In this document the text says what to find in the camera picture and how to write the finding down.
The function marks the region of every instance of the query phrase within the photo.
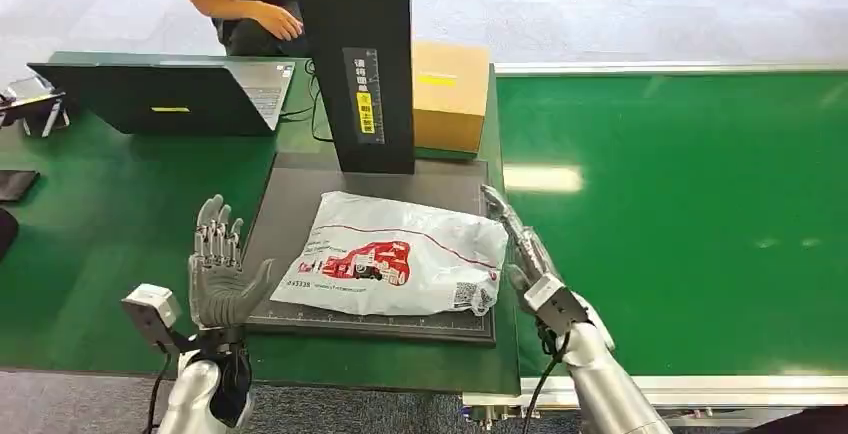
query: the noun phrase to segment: gray cutting mat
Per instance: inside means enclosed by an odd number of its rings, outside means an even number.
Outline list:
[[[342,173],[334,158],[280,154],[274,162],[259,214],[245,253],[246,272],[263,259],[277,259],[274,286],[303,249],[321,194],[345,191],[481,214],[485,201],[486,163],[423,161],[413,176]],[[493,311],[431,316],[353,316],[299,304],[265,300],[248,319],[248,328],[270,332],[380,336],[494,344]]]

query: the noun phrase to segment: green table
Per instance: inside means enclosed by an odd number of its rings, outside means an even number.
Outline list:
[[[64,62],[151,63],[164,58],[53,56]],[[300,61],[284,111],[311,105],[308,80]],[[490,92],[480,157],[489,161],[492,182],[501,185],[495,89]],[[323,108],[319,119],[319,129],[327,135]],[[283,123],[276,139],[126,136],[93,115],[82,116],[49,139],[25,138],[17,128],[0,131],[0,169],[36,169],[43,175],[25,202],[6,206],[21,231],[0,262],[7,293],[0,303],[0,331],[6,336],[0,365],[156,371],[161,355],[145,345],[122,312],[120,299],[148,282],[172,289],[186,307],[186,259],[203,201],[221,193],[249,224],[275,152],[331,150],[331,144],[312,139],[309,122]],[[502,293],[495,348],[255,335],[250,339],[255,376],[273,383],[518,393],[514,294],[508,288]],[[178,327],[191,331],[187,315]]]
[[[498,65],[504,182],[658,405],[848,403],[848,70]],[[520,313],[522,398],[548,357]],[[542,404],[574,407],[564,369]]]

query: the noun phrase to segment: laptop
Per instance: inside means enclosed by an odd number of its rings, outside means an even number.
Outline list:
[[[270,136],[294,62],[30,63],[124,134]]]

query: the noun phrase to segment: gray floor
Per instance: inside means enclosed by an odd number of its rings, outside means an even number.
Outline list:
[[[501,62],[848,62],[848,0],[413,0],[412,7],[415,37],[487,45]],[[223,54],[186,0],[0,0],[0,46],[0,85],[57,49]],[[135,433],[150,384],[0,373],[0,431]],[[456,396],[260,387],[257,401],[247,432],[474,432],[459,418]],[[550,419],[533,432],[573,426],[571,417]],[[496,432],[515,429],[507,422]]]
[[[496,61],[848,61],[848,0],[413,0]],[[0,85],[56,49],[221,54],[187,0],[0,0]]]

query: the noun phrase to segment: plastic mailer bag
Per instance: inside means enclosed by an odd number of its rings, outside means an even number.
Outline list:
[[[354,315],[495,305],[507,233],[480,216],[328,192],[272,301]]]

